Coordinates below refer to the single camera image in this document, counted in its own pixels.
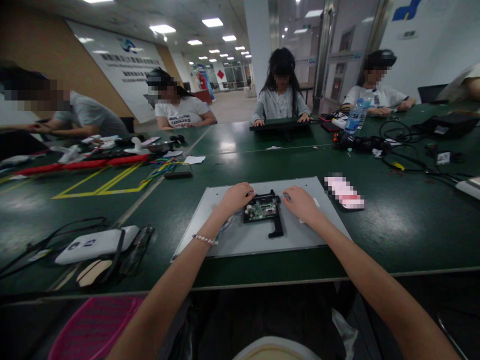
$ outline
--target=girl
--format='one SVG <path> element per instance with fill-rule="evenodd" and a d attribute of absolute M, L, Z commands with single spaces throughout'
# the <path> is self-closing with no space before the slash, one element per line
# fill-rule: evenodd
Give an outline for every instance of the girl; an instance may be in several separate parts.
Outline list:
<path fill-rule="evenodd" d="M 300 117 L 298 122 L 313 120 L 295 76 L 295 58 L 285 47 L 273 52 L 268 61 L 268 76 L 260 91 L 253 126 L 263 126 L 270 119 Z"/>
<path fill-rule="evenodd" d="M 146 75 L 150 87 L 149 100 L 154 98 L 155 116 L 160 130 L 192 128 L 217 122 L 209 107 L 196 98 L 161 68 Z"/>

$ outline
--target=screen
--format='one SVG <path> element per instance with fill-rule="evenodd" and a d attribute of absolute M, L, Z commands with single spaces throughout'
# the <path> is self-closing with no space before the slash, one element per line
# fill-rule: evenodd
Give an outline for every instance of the screen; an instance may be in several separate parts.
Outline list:
<path fill-rule="evenodd" d="M 342 174 L 325 177 L 325 184 L 345 209 L 365 209 L 365 201 Z"/>

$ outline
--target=gray t-shirt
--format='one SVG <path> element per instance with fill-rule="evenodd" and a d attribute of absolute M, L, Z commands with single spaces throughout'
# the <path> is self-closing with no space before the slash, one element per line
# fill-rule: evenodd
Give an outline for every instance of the gray t-shirt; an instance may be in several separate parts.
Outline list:
<path fill-rule="evenodd" d="M 74 123 L 79 128 L 84 125 L 97 125 L 100 127 L 102 137 L 118 135 L 121 138 L 128 138 L 130 136 L 125 124 L 112 110 L 75 91 L 70 91 L 70 110 L 57 111 L 53 114 L 53 118 Z"/>

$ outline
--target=sticker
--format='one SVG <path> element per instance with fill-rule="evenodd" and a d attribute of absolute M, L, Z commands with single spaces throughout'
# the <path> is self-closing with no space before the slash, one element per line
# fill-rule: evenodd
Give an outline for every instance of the sticker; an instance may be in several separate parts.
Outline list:
<path fill-rule="evenodd" d="M 450 152 L 441 152 L 436 156 L 436 164 L 448 164 L 450 162 Z"/>
<path fill-rule="evenodd" d="M 31 258 L 28 259 L 29 262 L 32 262 L 32 261 L 35 261 L 35 260 L 38 260 L 38 259 L 41 259 L 43 258 L 44 256 L 46 256 L 49 252 L 51 252 L 52 249 L 47 249 L 47 250 L 42 250 L 42 251 L 39 251 L 37 252 L 35 255 L 33 255 Z"/>
<path fill-rule="evenodd" d="M 449 130 L 448 127 L 437 125 L 434 133 L 444 135 Z"/>

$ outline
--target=black chair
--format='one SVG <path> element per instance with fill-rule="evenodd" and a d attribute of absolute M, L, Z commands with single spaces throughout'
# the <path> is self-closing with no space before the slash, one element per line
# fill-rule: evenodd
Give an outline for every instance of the black chair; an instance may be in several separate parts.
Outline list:
<path fill-rule="evenodd" d="M 120 120 L 125 124 L 125 127 L 130 134 L 133 134 L 135 132 L 135 129 L 134 129 L 135 119 L 133 117 L 121 117 Z"/>
<path fill-rule="evenodd" d="M 442 92 L 448 84 L 421 86 L 418 88 L 420 100 L 422 103 L 430 103 L 437 99 L 437 96 Z"/>

